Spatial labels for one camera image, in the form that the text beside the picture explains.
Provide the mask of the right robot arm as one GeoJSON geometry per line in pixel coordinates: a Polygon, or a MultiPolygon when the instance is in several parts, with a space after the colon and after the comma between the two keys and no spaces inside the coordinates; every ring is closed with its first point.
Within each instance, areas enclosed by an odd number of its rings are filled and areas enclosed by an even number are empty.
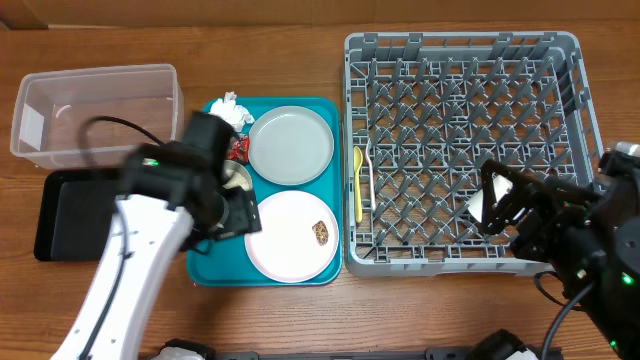
{"type": "Polygon", "coordinates": [[[639,356],[639,148],[619,144],[600,162],[604,193],[539,181],[494,160],[481,167],[480,222],[485,234],[507,226],[519,259],[550,264],[567,303],[548,328],[540,352],[570,311],[581,309],[621,359],[639,356]]]}

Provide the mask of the pink plate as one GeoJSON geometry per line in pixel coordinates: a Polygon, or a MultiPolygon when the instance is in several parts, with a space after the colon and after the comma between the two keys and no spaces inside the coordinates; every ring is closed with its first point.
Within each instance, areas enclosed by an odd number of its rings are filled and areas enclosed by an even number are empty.
{"type": "Polygon", "coordinates": [[[258,205],[262,230],[245,236],[253,266],[281,283],[310,280],[333,261],[339,247],[339,226],[329,206],[315,195],[298,190],[275,193],[258,205]],[[320,246],[312,226],[324,221],[329,241],[320,246]]]}

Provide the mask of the grey plate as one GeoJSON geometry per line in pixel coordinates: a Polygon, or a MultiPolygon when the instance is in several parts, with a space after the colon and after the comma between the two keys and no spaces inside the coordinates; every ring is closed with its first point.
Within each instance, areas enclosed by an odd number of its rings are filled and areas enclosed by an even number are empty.
{"type": "Polygon", "coordinates": [[[249,131],[249,163],[278,185],[310,182],[328,167],[334,153],[326,120],[301,106],[281,106],[263,114],[249,131]]]}

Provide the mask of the yellow plastic spoon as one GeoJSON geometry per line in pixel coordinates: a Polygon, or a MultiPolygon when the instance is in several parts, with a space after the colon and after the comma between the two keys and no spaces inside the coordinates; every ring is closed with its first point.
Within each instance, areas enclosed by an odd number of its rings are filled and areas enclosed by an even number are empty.
{"type": "Polygon", "coordinates": [[[363,154],[358,146],[353,149],[354,160],[354,208],[355,208],[355,222],[360,223],[363,219],[363,207],[362,196],[360,187],[360,171],[363,164],[363,154]]]}

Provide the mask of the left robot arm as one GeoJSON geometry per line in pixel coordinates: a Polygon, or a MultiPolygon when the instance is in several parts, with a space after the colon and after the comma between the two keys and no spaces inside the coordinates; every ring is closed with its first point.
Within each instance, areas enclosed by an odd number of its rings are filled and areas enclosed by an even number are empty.
{"type": "Polygon", "coordinates": [[[128,156],[100,263],[55,358],[137,358],[178,252],[260,231],[254,191],[224,186],[225,158],[178,142],[128,156]]]}

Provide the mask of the white plastic spoon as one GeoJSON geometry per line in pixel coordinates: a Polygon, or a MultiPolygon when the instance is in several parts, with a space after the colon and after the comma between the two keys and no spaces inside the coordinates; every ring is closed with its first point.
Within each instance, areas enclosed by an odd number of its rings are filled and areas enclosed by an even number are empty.
{"type": "Polygon", "coordinates": [[[370,156],[370,151],[372,150],[371,139],[367,140],[366,148],[365,148],[365,160],[368,166],[368,175],[369,175],[369,200],[370,200],[370,208],[371,212],[375,212],[377,204],[376,204],[376,194],[375,194],[375,184],[374,184],[374,167],[373,162],[370,156]]]}

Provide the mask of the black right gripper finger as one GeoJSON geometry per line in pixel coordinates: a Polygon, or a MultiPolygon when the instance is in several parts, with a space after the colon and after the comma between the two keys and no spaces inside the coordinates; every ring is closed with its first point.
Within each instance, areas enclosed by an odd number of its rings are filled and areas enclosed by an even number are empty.
{"type": "Polygon", "coordinates": [[[490,194],[490,200],[501,198],[498,197],[498,191],[494,185],[496,178],[504,178],[511,184],[511,188],[506,193],[511,190],[522,189],[529,190],[530,196],[532,196],[544,190],[544,184],[542,182],[495,160],[486,160],[481,166],[481,180],[482,190],[490,194]]]}
{"type": "Polygon", "coordinates": [[[522,217],[522,211],[527,208],[529,190],[511,190],[500,199],[489,199],[487,191],[482,193],[480,200],[481,215],[479,231],[483,235],[496,235],[507,225],[514,225],[522,217]]]}

